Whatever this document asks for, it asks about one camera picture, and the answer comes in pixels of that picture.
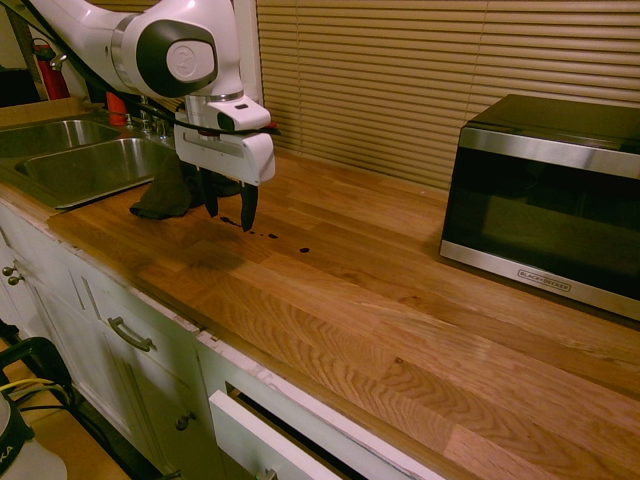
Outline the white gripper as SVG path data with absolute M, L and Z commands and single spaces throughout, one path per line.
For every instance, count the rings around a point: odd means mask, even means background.
M 241 195 L 241 227 L 249 231 L 258 205 L 258 187 L 275 174 L 275 151 L 271 136 L 266 133 L 247 136 L 220 134 L 205 139 L 196 130 L 182 126 L 174 128 L 174 144 L 178 157 L 200 170 L 204 205 L 211 217 L 218 215 L 217 187 L 214 173 L 238 180 Z

